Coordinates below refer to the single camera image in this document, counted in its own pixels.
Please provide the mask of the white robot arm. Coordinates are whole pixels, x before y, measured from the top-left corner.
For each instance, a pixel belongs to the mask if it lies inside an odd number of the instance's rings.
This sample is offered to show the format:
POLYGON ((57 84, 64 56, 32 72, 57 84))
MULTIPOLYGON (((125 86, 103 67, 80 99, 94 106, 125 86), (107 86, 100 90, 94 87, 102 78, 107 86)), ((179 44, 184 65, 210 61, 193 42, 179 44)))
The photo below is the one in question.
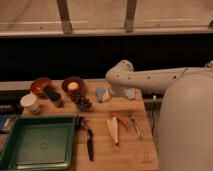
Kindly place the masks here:
POLYGON ((115 94, 139 88, 163 96, 160 171, 213 171, 213 61, 204 67, 136 71, 122 60, 106 80, 115 94))

